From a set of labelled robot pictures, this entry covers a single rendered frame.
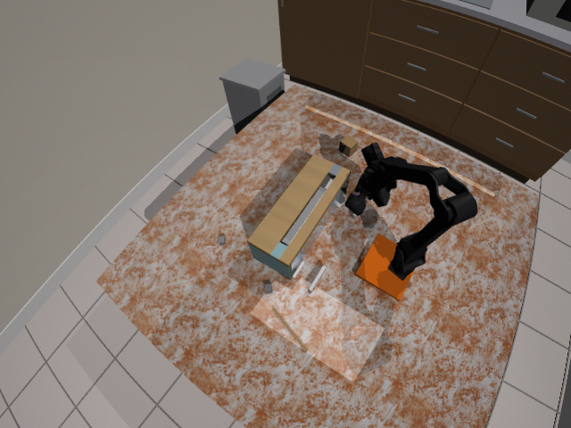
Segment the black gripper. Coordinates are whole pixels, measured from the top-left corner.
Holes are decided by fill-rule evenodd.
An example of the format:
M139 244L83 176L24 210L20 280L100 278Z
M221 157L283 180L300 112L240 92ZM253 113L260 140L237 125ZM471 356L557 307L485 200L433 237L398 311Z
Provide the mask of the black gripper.
M360 193L360 196L351 193L345 202L345 206L350 209L356 216L359 216L366 209L365 199L370 197L371 194L379 194L381 189L376 189L370 182L370 175L374 172L373 169L366 167L365 171L361 174L359 183L355 188L355 193Z

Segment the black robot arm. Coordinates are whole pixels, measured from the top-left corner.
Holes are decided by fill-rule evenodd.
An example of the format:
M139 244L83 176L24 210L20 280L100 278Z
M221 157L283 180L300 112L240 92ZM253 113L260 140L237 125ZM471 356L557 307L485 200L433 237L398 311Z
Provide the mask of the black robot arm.
M402 281L415 268L426 264L427 246L452 226L475 217L477 203L467 187L453 177L444 167L416 165L408 163L401 157L385 158L378 143L372 143L361 149L368 168L374 172L370 182L379 194L373 193L368 200L373 200L377 207L388 204L391 189L397 188L398 179L414 184L425 185L429 190L430 204L434 210L434 218L421 231L402 237L397 243L393 260L389 266L392 273ZM455 196L442 200L438 186L443 185Z

